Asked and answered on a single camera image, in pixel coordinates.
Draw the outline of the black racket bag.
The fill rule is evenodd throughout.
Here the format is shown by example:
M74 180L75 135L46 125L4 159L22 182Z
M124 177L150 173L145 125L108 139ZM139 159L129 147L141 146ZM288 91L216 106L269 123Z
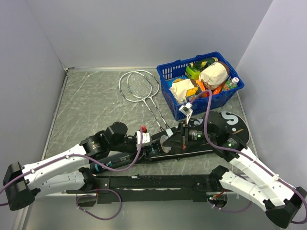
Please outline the black racket bag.
M250 141L250 131L246 122L231 112L209 112L207 135L210 141L221 147L240 147ZM192 118L189 124L179 122L175 127L151 136L152 142L142 146L138 162L180 159L207 153L221 154L221 150L211 146L204 135L204 118ZM228 146L230 138L235 141Z

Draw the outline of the black shuttlecock tube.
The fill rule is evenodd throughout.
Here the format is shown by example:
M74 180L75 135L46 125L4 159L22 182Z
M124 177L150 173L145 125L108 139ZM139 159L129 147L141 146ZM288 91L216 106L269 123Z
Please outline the black shuttlecock tube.
M160 139L156 139L152 142L150 146L142 147L141 153L136 161L135 164L143 163L143 162L151 162L153 161L154 157L159 157L164 154L167 154L171 151L171 147L165 147L162 145L164 141ZM99 162L110 167L110 168L119 168L122 166L127 166L132 163L136 154L134 153L116 153L107 158L103 158ZM93 174L99 174L102 172L106 172L107 169L100 166L97 163L90 164L90 170Z

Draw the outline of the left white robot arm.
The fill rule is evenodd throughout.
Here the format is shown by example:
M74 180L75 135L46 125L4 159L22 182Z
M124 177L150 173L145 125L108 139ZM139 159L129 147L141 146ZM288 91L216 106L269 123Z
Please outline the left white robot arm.
M128 128L114 122L106 130L87 137L69 150L51 158L22 166L18 161L10 164L3 179L3 188L11 211L22 209L36 199L65 190L94 189L92 172L84 165L98 164L104 169L113 168L101 163L111 151L131 153L134 165L143 147L151 143L151 135L141 126L134 136L127 136Z

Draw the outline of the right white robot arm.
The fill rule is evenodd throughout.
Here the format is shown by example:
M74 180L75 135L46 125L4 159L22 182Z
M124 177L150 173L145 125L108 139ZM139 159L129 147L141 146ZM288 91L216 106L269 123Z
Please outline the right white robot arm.
M204 116L200 129L189 126L191 114L184 112L186 119L178 129L183 132L182 148L190 141L208 141L215 153L238 168L249 180L235 175L223 166L211 172L210 187L215 191L231 190L259 206L268 219L280 228L286 229L302 206L306 206L307 192L294 187L262 163L252 150L238 136L227 130L227 123L218 112Z

